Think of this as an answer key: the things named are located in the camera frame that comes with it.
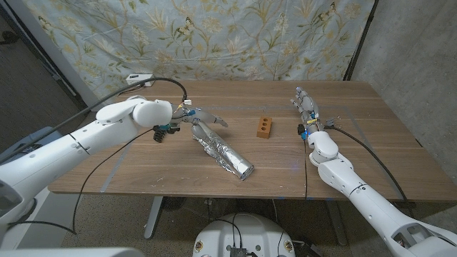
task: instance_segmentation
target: table top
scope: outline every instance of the table top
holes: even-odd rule
[[[337,127],[374,150],[409,200],[457,200],[457,187],[450,178],[365,82],[181,83],[193,106],[218,115],[228,123],[228,128],[219,124],[209,126],[255,166],[253,173],[241,181],[218,166],[202,145],[192,139],[191,124],[181,124],[181,131],[167,134],[162,143],[153,140],[153,131],[135,140],[94,172],[84,193],[298,199],[305,199],[306,195],[308,199],[345,199],[320,179],[317,168],[305,157],[305,146],[297,134],[301,120],[289,101],[295,95],[295,88],[300,86],[319,105],[323,123],[335,118]],[[125,94],[118,100],[135,94],[175,104],[179,104],[182,96],[179,87],[157,81],[152,87]],[[269,139],[256,137],[261,116],[272,118]],[[387,173],[362,146],[337,131],[328,133],[366,183],[389,200],[401,198]],[[53,182],[49,190],[78,193],[92,169],[119,147],[91,156]]]

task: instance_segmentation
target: small brick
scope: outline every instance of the small brick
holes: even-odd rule
[[[259,138],[266,138],[270,137],[270,129],[271,129],[271,120],[270,117],[261,117],[260,121],[258,122],[257,127],[257,137]]]

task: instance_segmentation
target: aluminum foil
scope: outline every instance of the aluminum foil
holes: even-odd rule
[[[205,152],[216,159],[219,166],[245,180],[254,170],[254,165],[235,152],[216,132],[203,121],[192,126],[192,133]]]

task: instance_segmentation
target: white robot body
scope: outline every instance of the white robot body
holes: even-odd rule
[[[235,214],[229,214],[220,219],[232,222],[233,215]],[[233,248],[233,233],[235,245],[240,248],[238,231],[228,222],[213,221],[207,225],[195,240],[192,256],[230,257]],[[234,224],[240,229],[242,248],[245,248],[247,253],[255,253],[257,256],[263,257],[277,257],[279,251],[281,257],[295,256],[291,237],[273,221],[252,213],[237,213]]]

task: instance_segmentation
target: fabric backdrop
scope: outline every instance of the fabric backdrop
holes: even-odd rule
[[[341,80],[374,0],[23,0],[99,97],[132,73]]]

